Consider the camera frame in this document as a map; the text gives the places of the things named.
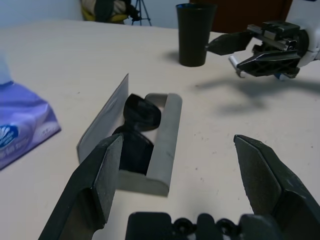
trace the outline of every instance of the table surface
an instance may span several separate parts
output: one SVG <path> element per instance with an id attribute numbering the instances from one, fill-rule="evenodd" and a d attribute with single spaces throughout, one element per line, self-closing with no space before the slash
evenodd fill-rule
<path id="1" fill-rule="evenodd" d="M 210 39 L 218 33 L 211 33 Z M 255 41 L 236 56 L 251 56 Z M 37 239 L 72 172 L 76 145 L 129 73 L 129 92 L 183 99 L 168 197 L 117 190 L 95 240 L 124 240 L 137 211 L 196 221 L 200 213 L 238 222 L 252 213 L 242 184 L 235 134 L 266 143 L 320 203 L 320 64 L 294 80 L 239 78 L 228 56 L 205 65 L 178 63 L 178 31 L 76 21 L 0 30 L 12 78 L 48 100 L 62 131 L 0 172 L 1 239 Z"/>

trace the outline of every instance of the sunglasses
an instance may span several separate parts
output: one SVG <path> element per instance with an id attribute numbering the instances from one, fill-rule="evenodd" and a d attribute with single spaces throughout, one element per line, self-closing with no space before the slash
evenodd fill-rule
<path id="1" fill-rule="evenodd" d="M 131 94 L 123 108 L 124 124 L 112 135 L 122 134 L 120 170 L 147 175 L 154 144 L 141 132 L 157 129 L 161 111 L 152 102 Z"/>

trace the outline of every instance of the door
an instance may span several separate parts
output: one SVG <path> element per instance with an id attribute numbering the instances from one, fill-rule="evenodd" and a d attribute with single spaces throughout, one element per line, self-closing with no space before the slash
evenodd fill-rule
<path id="1" fill-rule="evenodd" d="M 216 4 L 212 31 L 242 32 L 249 24 L 286 20 L 292 0 L 190 0 L 191 3 Z"/>

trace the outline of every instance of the wall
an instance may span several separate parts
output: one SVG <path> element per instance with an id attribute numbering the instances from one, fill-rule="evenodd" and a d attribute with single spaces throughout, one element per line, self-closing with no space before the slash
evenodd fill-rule
<path id="1" fill-rule="evenodd" d="M 80 0 L 0 0 L 0 28 L 44 19 L 82 20 Z"/>
<path id="2" fill-rule="evenodd" d="M 188 3 L 189 1 L 183 0 L 144 0 L 151 24 L 156 27 L 162 28 L 178 28 L 178 19 L 176 5 Z M 136 4 L 136 0 L 132 0 L 132 5 Z M 146 17 L 145 10 L 141 3 L 142 17 Z M 131 25 L 131 19 L 127 19 L 125 24 Z M 149 26 L 148 20 L 142 20 L 143 26 Z"/>

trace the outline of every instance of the tissue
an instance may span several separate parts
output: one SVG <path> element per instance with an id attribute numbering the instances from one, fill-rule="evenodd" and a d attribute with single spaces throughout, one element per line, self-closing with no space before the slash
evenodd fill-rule
<path id="1" fill-rule="evenodd" d="M 60 130 L 50 105 L 13 82 L 0 56 L 0 170 Z"/>

